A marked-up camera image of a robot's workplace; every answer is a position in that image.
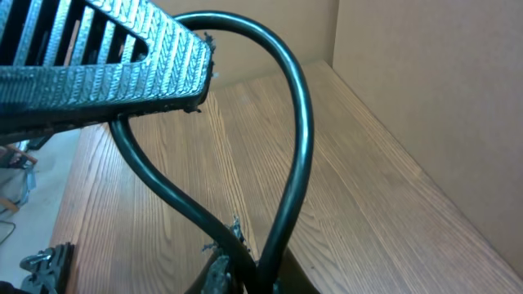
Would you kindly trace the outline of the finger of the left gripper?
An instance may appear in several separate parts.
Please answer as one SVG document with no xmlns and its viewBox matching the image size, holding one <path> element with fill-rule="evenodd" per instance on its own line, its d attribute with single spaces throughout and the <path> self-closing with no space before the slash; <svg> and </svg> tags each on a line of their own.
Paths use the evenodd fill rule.
<svg viewBox="0 0 523 294">
<path fill-rule="evenodd" d="M 147 0 L 2 0 L 1 140 L 192 110 L 212 47 Z"/>
</svg>

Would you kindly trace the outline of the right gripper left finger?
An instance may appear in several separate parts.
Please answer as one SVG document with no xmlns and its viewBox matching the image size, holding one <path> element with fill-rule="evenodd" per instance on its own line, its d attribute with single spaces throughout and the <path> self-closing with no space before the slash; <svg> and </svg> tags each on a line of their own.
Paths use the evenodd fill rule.
<svg viewBox="0 0 523 294">
<path fill-rule="evenodd" d="M 244 293 L 244 283 L 236 274 L 230 255 L 217 241 L 205 244 L 203 252 L 211 251 L 207 263 L 185 294 Z"/>
</svg>

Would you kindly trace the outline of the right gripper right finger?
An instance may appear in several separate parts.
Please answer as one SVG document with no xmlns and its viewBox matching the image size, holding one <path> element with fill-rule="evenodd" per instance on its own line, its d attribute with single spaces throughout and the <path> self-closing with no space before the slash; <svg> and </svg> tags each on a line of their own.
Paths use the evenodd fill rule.
<svg viewBox="0 0 523 294">
<path fill-rule="evenodd" d="M 273 285 L 273 293 L 320 294 L 289 248 L 283 254 L 278 276 Z"/>
</svg>

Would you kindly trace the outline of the brown cardboard wall panel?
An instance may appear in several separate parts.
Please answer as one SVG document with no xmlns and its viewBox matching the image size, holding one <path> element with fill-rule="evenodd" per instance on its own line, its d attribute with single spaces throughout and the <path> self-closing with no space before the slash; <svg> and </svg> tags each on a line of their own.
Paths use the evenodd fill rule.
<svg viewBox="0 0 523 294">
<path fill-rule="evenodd" d="M 324 60 L 516 271 L 521 0 L 158 0 L 230 11 Z"/>
</svg>

